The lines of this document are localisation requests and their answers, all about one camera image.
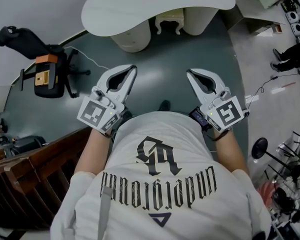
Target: wire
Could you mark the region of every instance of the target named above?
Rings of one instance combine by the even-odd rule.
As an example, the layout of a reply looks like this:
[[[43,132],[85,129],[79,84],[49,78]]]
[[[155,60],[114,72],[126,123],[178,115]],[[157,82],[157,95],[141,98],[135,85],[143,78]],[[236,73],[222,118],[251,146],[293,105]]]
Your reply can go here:
[[[96,64],[99,68],[104,68],[106,70],[110,70],[110,68],[107,68],[106,66],[101,66],[99,65],[98,63],[96,63],[92,58],[89,58],[87,55],[85,55],[84,52],[80,51],[79,49],[73,47],[73,46],[67,46],[67,47],[64,47],[64,49],[69,49],[69,48],[72,48],[72,49],[75,49],[77,50],[78,52],[80,52],[81,54],[83,54],[89,61],[92,61],[94,64]]]
[[[264,82],[263,85],[261,85],[261,86],[258,88],[258,90],[255,92],[255,94],[252,96],[252,99],[251,99],[251,101],[250,101],[250,103],[249,103],[248,109],[250,108],[250,105],[251,105],[252,101],[254,100],[255,96],[257,95],[257,93],[258,93],[259,91],[260,91],[262,94],[265,92],[265,89],[264,89],[265,84],[267,84],[267,83],[269,83],[270,81],[275,80],[275,79],[277,79],[277,78],[287,77],[287,76],[294,76],[294,75],[300,75],[300,74],[299,74],[299,73],[295,73],[295,74],[283,74],[283,75],[278,75],[278,76],[271,77],[270,80]]]

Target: gray floor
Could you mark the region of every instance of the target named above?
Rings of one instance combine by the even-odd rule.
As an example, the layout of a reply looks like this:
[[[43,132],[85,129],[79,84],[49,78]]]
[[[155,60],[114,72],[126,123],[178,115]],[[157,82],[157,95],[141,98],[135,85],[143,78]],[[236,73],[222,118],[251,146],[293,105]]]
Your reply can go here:
[[[141,115],[159,108],[161,101],[169,100],[171,110],[189,113],[199,101],[186,77],[189,68],[202,68],[220,75],[245,107],[244,86],[235,52],[227,30],[217,15],[203,34],[190,36],[174,30],[152,32],[148,47],[138,53],[121,50],[109,37],[86,34],[69,45],[83,51],[98,64],[108,68],[134,64],[138,75],[126,102],[132,114]],[[71,78],[73,90],[80,97],[71,99],[68,93],[62,98],[47,99],[34,94],[34,79],[24,82],[23,91],[18,85],[11,88],[3,117],[8,122],[8,134],[13,137],[43,136],[47,142],[56,140],[84,126],[76,119],[84,95],[89,95],[104,72],[83,55],[73,60],[80,70],[91,70],[90,76]],[[244,120],[234,129],[244,154],[248,152],[248,122]],[[210,150],[213,145],[207,143]]]

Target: office chair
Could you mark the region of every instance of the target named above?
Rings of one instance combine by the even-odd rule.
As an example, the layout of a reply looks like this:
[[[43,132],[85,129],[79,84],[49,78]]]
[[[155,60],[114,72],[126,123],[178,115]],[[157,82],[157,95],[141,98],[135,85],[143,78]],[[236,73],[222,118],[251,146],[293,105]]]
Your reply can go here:
[[[9,47],[30,60],[45,55],[57,56],[57,62],[38,63],[34,73],[25,74],[20,71],[19,88],[23,90],[24,80],[38,76],[38,73],[47,73],[48,84],[34,85],[35,95],[43,98],[60,98],[64,95],[65,87],[71,98],[76,98],[77,93],[72,93],[68,75],[90,75],[90,70],[77,71],[70,65],[73,55],[78,51],[73,49],[67,57],[65,49],[58,44],[45,44],[30,29],[5,26],[0,30],[0,46]]]

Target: white tile floor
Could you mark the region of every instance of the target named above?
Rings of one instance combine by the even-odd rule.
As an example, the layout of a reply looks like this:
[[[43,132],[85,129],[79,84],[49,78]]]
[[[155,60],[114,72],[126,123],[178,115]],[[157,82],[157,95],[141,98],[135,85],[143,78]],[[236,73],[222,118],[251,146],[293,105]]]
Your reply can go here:
[[[277,73],[270,67],[270,62],[276,61],[273,48],[284,52],[296,44],[288,21],[281,26],[283,34],[273,34],[272,29],[269,29],[257,36],[251,35],[244,24],[229,31],[248,102],[251,101],[249,96],[253,96],[271,76],[297,73],[296,69]],[[259,91],[253,99],[250,110],[248,167],[252,181],[257,186],[272,159],[265,155],[258,163],[254,163],[251,149],[255,141],[260,137],[267,138],[267,151],[275,154],[278,145],[288,139],[292,131],[300,134],[300,75],[279,77],[267,83],[264,93]]]

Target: black cable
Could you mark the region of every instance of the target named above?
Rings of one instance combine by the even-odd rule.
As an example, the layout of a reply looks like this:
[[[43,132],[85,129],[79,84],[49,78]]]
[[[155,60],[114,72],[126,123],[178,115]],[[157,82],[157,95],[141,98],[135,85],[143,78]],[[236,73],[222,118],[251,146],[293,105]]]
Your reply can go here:
[[[252,99],[251,99],[251,101],[250,101],[250,103],[249,103],[248,109],[250,108],[250,105],[251,105],[252,101],[254,100],[255,96],[257,95],[257,93],[259,92],[259,90],[261,91],[262,94],[265,92],[265,89],[264,89],[265,84],[267,84],[267,83],[269,83],[270,81],[275,80],[275,79],[277,79],[277,78],[287,77],[287,76],[294,76],[294,75],[300,75],[300,74],[299,74],[299,73],[295,73],[295,74],[283,74],[283,75],[278,75],[278,76],[274,76],[274,77],[272,77],[270,80],[264,82],[263,85],[261,85],[261,86],[258,88],[258,90],[255,92],[255,94],[253,95],[253,97],[252,97]]]

